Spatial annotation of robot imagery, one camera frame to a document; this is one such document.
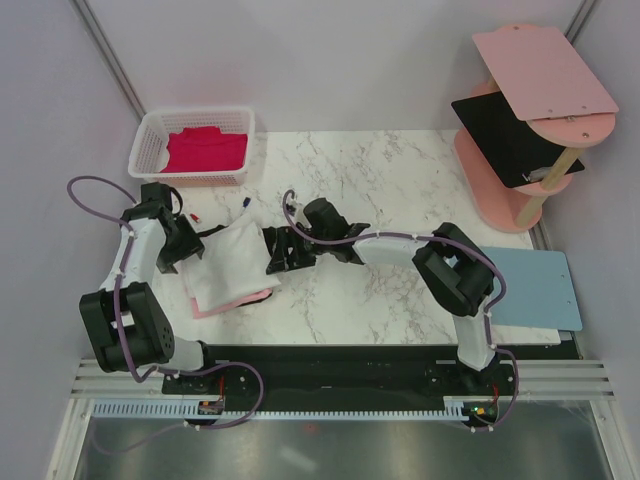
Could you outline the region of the pink t shirt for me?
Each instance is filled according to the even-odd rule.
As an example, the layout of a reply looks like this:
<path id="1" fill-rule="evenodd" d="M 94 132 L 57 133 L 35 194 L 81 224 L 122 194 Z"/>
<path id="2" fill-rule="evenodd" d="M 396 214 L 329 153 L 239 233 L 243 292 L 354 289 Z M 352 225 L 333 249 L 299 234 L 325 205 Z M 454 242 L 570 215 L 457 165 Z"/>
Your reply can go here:
<path id="1" fill-rule="evenodd" d="M 227 303 L 225 305 L 222 305 L 216 308 L 211 308 L 211 309 L 205 309 L 204 307 L 200 307 L 195 298 L 191 298 L 190 302 L 191 302 L 193 318 L 204 319 L 204 318 L 218 315 L 236 308 L 261 303 L 269 299 L 272 295 L 273 295 L 272 289 L 265 289 L 265 290 L 253 293 L 251 295 L 247 295 L 245 297 L 242 297 L 238 300 Z"/>

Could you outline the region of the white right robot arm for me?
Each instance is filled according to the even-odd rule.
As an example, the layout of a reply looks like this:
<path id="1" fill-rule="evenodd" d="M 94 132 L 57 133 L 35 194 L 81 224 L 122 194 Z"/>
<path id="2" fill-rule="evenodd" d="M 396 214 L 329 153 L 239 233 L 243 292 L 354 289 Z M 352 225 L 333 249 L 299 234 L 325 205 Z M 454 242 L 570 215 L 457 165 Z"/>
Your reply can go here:
<path id="1" fill-rule="evenodd" d="M 506 293 L 506 281 L 457 225 L 444 222 L 429 235 L 380 231 L 368 223 L 348 222 L 325 198 L 301 206 L 293 197 L 288 191 L 282 201 L 287 224 L 262 230 L 270 255 L 268 274 L 313 267 L 325 254 L 345 264 L 415 271 L 453 318 L 460 386 L 477 394 L 493 383 L 497 347 L 489 313 Z"/>

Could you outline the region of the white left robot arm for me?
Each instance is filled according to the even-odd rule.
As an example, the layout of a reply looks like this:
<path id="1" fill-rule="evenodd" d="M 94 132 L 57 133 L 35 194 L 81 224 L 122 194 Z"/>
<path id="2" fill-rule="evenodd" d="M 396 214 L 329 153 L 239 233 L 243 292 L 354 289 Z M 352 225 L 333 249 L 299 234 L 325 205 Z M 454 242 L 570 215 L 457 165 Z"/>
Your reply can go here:
<path id="1" fill-rule="evenodd" d="M 168 185 L 141 187 L 140 202 L 112 219 L 121 229 L 114 263 L 99 289 L 81 297 L 79 311 L 103 371 L 128 372 L 139 383 L 149 376 L 142 367 L 183 374 L 196 392 L 208 393 L 218 385 L 218 367 L 204 360 L 201 342 L 174 335 L 152 291 L 156 272 L 175 274 L 177 263 L 205 251 L 186 216 L 173 211 L 180 200 Z"/>

